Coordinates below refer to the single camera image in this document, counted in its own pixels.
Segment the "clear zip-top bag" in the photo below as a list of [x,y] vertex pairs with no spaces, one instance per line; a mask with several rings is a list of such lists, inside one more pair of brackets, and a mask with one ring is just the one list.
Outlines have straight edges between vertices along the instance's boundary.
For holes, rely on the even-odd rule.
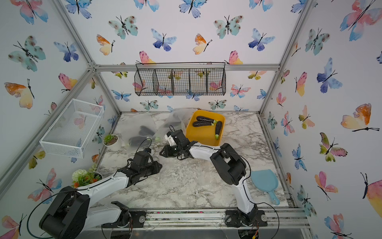
[[166,118],[164,123],[160,125],[157,132],[154,134],[155,138],[164,139],[164,136],[169,131],[175,131],[181,129],[186,132],[186,127],[196,109],[182,108],[173,110]]
[[118,130],[126,147],[136,148],[155,141],[157,127],[149,113],[123,115],[118,123]]

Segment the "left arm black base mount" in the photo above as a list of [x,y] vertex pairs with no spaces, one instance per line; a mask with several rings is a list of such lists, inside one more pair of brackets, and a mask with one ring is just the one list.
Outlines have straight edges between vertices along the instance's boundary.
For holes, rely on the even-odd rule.
[[111,223],[112,228],[143,228],[147,216],[146,211],[130,210],[127,206],[118,201],[113,201],[112,204],[121,210],[117,221]]

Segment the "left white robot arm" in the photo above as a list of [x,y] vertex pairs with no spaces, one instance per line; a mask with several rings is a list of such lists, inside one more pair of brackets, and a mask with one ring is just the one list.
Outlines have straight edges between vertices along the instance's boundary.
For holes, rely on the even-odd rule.
[[106,196],[135,185],[158,174],[162,164],[155,161],[149,150],[139,151],[129,164],[96,183],[73,188],[67,186],[50,196],[52,203],[42,216],[39,228],[49,239],[75,239],[82,231],[102,224],[123,227],[130,223],[129,209],[112,202],[102,209],[92,205]]

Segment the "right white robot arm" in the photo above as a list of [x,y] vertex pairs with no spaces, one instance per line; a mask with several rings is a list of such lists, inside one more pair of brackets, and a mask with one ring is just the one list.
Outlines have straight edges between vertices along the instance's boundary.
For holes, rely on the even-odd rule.
[[188,158],[210,161],[221,179],[230,185],[237,202],[237,209],[246,217],[253,218],[264,214],[252,201],[247,182],[246,169],[250,164],[227,143],[212,147],[197,141],[189,141],[182,130],[170,131],[164,136],[168,142],[160,151],[165,158],[176,157],[178,160]]

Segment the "dark purple eggplant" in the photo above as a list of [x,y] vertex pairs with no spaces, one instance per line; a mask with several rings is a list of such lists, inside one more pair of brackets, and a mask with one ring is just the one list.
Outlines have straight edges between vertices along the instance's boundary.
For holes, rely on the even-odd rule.
[[139,146],[145,139],[153,138],[157,131],[155,129],[148,128],[146,126],[141,126],[138,135],[133,136],[129,139],[129,146]]

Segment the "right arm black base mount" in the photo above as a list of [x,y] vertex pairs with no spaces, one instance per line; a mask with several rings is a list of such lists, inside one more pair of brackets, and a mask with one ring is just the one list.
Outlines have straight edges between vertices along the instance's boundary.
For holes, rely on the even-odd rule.
[[253,209],[249,214],[245,214],[239,209],[226,210],[224,223],[227,227],[239,228],[243,226],[249,227],[266,227],[268,225],[265,212]]

